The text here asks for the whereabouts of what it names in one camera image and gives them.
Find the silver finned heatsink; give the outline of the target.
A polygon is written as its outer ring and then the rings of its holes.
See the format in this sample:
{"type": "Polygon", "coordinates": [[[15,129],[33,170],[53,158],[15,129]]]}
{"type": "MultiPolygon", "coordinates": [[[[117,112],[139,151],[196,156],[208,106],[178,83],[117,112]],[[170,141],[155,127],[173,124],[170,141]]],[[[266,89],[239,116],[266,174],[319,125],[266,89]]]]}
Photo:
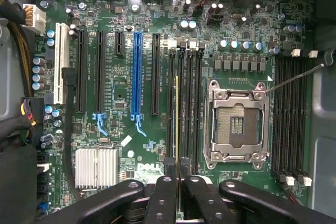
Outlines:
{"type": "Polygon", "coordinates": [[[118,183],[118,150],[81,148],[75,151],[75,186],[105,189],[118,183]]]}

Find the green Dell motherboard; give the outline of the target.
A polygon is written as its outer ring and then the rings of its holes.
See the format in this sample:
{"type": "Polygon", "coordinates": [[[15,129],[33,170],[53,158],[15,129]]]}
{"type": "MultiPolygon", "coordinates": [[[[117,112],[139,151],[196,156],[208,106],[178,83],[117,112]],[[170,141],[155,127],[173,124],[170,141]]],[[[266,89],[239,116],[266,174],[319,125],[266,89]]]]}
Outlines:
{"type": "Polygon", "coordinates": [[[271,173],[274,121],[274,95],[268,93],[269,157],[261,170],[249,163],[217,164],[207,168],[203,155],[204,101],[211,80],[221,87],[253,89],[257,83],[274,86],[275,60],[290,58],[292,77],[307,71],[312,61],[305,52],[312,48],[313,33],[306,22],[313,14],[313,0],[255,0],[240,6],[233,2],[211,0],[38,0],[46,13],[46,34],[35,42],[33,88],[36,98],[44,99],[44,134],[38,146],[38,160],[49,163],[46,178],[38,182],[39,193],[48,194],[48,209],[55,211],[104,189],[79,189],[75,186],[75,151],[81,148],[118,150],[118,183],[136,179],[154,183],[165,172],[167,158],[167,84],[169,49],[176,49],[173,77],[173,156],[175,159],[175,76],[179,47],[185,48],[183,68],[183,124],[180,158],[185,157],[186,126],[186,52],[193,53],[191,89],[190,155],[193,172],[195,60],[199,42],[204,43],[197,175],[208,177],[214,185],[235,179],[297,203],[307,202],[308,187],[296,183],[287,186],[282,172],[283,98],[278,88],[281,181],[271,173]],[[55,23],[69,26],[69,67],[62,69],[64,104],[54,104],[55,23]],[[86,111],[76,112],[77,38],[78,31],[87,32],[87,97],[86,111]],[[97,33],[106,33],[106,83],[104,111],[95,111],[97,33]],[[125,37],[125,56],[114,54],[115,32],[125,37]],[[133,33],[143,34],[142,48],[142,130],[137,132],[131,121],[133,33]],[[159,113],[151,115],[152,101],[152,35],[160,37],[159,113]]]}

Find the silver CPU socket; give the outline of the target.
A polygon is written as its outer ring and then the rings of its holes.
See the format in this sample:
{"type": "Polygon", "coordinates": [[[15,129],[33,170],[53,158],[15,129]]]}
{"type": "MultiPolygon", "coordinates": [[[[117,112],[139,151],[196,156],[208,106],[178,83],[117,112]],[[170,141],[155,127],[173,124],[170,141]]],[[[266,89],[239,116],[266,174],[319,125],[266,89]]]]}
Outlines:
{"type": "Polygon", "coordinates": [[[204,101],[203,155],[207,168],[249,163],[261,170],[269,157],[270,101],[266,84],[223,88],[211,80],[204,101]]]}

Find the thin metal locking lever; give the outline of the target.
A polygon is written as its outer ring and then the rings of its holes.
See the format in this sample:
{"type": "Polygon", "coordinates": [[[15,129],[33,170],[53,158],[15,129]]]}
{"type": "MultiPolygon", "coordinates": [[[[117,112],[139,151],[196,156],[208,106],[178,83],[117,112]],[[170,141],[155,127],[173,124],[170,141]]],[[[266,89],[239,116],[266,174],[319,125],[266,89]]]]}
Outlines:
{"type": "Polygon", "coordinates": [[[285,84],[291,83],[291,82],[293,82],[293,81],[295,81],[297,79],[300,79],[300,78],[303,78],[305,76],[308,76],[308,75],[314,73],[315,71],[317,71],[317,70],[319,70],[321,68],[324,68],[324,67],[325,67],[325,65],[323,63],[319,64],[319,65],[313,67],[312,69],[310,69],[310,70],[308,70],[308,71],[306,71],[304,73],[296,75],[296,76],[294,76],[294,77],[292,77],[292,78],[290,78],[290,79],[288,79],[288,80],[286,80],[286,81],[284,81],[284,82],[282,82],[282,83],[280,83],[280,84],[278,84],[278,85],[276,85],[276,86],[274,86],[274,87],[272,87],[272,88],[264,91],[264,93],[270,93],[270,92],[272,92],[272,91],[274,91],[274,90],[276,90],[276,89],[284,86],[285,84]]]}

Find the black RAM slot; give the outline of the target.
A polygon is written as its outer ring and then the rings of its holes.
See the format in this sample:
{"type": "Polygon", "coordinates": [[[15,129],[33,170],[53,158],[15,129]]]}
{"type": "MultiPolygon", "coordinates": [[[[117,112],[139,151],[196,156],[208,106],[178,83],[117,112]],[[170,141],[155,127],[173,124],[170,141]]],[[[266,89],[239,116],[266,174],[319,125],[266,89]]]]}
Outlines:
{"type": "Polygon", "coordinates": [[[298,143],[298,156],[297,156],[297,166],[296,171],[299,172],[299,184],[305,187],[310,187],[312,185],[312,179],[309,177],[305,170],[305,133],[306,133],[306,112],[307,112],[307,77],[308,75],[302,76],[299,82],[299,143],[298,143]]]}
{"type": "Polygon", "coordinates": [[[190,155],[190,135],[191,135],[191,89],[192,89],[192,65],[193,65],[193,53],[189,49],[186,52],[186,126],[185,126],[185,146],[186,146],[186,154],[185,157],[189,158],[191,161],[190,155]]]}
{"type": "Polygon", "coordinates": [[[200,120],[200,90],[202,85],[202,57],[204,43],[199,42],[195,60],[195,97],[194,97],[194,137],[193,137],[193,173],[198,171],[198,142],[199,142],[199,120],[200,120]]]}
{"type": "Polygon", "coordinates": [[[289,79],[292,77],[291,59],[283,57],[283,86],[282,86],[282,98],[283,98],[283,145],[282,145],[282,172],[285,175],[285,183],[287,186],[294,185],[294,178],[292,177],[288,169],[289,159],[289,133],[290,133],[290,119],[291,119],[291,82],[289,79]]]}
{"type": "Polygon", "coordinates": [[[167,84],[167,156],[173,156],[173,77],[175,74],[175,56],[176,56],[176,49],[170,48],[169,49],[169,67],[168,67],[168,84],[167,84]]]}
{"type": "Polygon", "coordinates": [[[281,82],[281,73],[279,72],[279,68],[281,67],[281,64],[279,63],[280,56],[274,56],[275,60],[275,78],[274,78],[274,121],[273,121],[273,144],[272,144],[272,169],[271,173],[275,177],[277,182],[281,181],[281,172],[280,172],[280,140],[279,140],[279,128],[280,128],[280,119],[281,116],[279,116],[279,106],[281,105],[281,102],[279,101],[279,91],[276,86],[281,82]]]}
{"type": "Polygon", "coordinates": [[[185,56],[185,48],[182,47],[182,43],[179,47],[178,53],[178,70],[177,76],[179,77],[179,156],[180,156],[180,147],[181,147],[181,139],[182,139],[182,124],[183,124],[183,95],[182,95],[182,87],[183,87],[183,68],[184,68],[184,56],[185,56]]]}
{"type": "Polygon", "coordinates": [[[289,170],[296,183],[300,183],[299,174],[296,171],[297,164],[297,127],[298,127],[298,94],[299,78],[291,82],[291,136],[290,136],[290,164],[289,170]]]}

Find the long black expansion slot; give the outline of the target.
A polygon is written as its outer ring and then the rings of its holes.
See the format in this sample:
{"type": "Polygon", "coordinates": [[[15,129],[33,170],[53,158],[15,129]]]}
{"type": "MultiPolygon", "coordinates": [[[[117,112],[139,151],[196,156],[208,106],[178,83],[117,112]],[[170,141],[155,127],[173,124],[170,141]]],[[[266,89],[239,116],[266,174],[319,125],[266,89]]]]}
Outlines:
{"type": "Polygon", "coordinates": [[[160,89],[160,37],[158,33],[152,35],[152,101],[151,115],[159,113],[159,89],[160,89]]]}
{"type": "Polygon", "coordinates": [[[77,86],[76,86],[76,112],[84,113],[86,111],[87,97],[87,32],[78,31],[77,38],[77,86]]]}
{"type": "Polygon", "coordinates": [[[96,47],[96,101],[95,111],[102,113],[104,111],[104,95],[106,83],[106,33],[99,31],[97,33],[96,47]]]}

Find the grey metal PC case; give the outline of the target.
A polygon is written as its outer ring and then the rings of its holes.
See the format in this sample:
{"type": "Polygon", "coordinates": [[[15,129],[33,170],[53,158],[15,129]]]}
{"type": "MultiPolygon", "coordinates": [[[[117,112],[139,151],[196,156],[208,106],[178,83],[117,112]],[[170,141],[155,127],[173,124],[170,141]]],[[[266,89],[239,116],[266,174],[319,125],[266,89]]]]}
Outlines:
{"type": "MultiPolygon", "coordinates": [[[[45,37],[23,27],[23,5],[38,7],[37,1],[0,0],[0,224],[36,224],[63,209],[48,209],[49,196],[39,193],[37,186],[50,165],[38,160],[38,146],[22,142],[22,131],[29,130],[31,123],[20,107],[22,98],[35,97],[35,42],[45,37]]],[[[198,1],[205,4],[211,0],[198,1]]],[[[255,0],[216,1],[245,6],[255,0]]],[[[312,17],[306,22],[313,33],[312,48],[304,55],[312,61],[308,70],[322,63],[325,67],[308,75],[307,154],[312,185],[307,202],[299,204],[336,218],[336,0],[313,0],[313,6],[312,17]]],[[[201,218],[185,217],[184,199],[180,177],[181,210],[177,210],[176,199],[175,224],[205,224],[201,218]]]]}

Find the white power connector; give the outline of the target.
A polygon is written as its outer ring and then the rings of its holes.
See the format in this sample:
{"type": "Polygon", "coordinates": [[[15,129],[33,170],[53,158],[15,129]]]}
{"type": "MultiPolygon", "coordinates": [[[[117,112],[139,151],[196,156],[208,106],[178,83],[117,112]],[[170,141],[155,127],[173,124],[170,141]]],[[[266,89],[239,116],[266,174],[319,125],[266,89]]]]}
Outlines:
{"type": "Polygon", "coordinates": [[[26,18],[23,27],[33,31],[40,36],[46,34],[46,13],[33,4],[24,4],[26,18]]]}

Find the blue expansion slot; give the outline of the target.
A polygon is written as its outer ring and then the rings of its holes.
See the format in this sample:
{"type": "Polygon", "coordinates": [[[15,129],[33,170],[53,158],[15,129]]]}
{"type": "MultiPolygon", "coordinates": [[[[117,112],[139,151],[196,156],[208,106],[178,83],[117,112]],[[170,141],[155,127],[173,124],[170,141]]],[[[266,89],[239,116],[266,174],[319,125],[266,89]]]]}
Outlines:
{"type": "Polygon", "coordinates": [[[142,130],[141,126],[142,48],[143,34],[140,31],[136,31],[133,33],[131,121],[135,123],[137,132],[146,137],[146,133],[142,130]]]}

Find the white PCI expansion slot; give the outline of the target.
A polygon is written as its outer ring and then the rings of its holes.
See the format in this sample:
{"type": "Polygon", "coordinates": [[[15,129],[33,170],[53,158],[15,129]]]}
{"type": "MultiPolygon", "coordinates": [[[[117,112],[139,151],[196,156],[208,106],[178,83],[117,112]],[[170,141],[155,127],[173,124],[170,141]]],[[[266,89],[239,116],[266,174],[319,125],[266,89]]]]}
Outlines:
{"type": "Polygon", "coordinates": [[[55,23],[54,104],[64,104],[62,69],[69,67],[70,28],[65,23],[55,23]]]}

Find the short black expansion slot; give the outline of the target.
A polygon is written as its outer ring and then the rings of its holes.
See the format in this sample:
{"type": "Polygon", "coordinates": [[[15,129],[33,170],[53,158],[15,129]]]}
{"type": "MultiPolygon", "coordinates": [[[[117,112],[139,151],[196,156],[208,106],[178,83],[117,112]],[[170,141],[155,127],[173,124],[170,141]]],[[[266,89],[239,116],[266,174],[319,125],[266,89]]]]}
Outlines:
{"type": "Polygon", "coordinates": [[[122,31],[116,31],[114,35],[114,54],[119,58],[123,58],[125,56],[124,33],[122,31]]]}

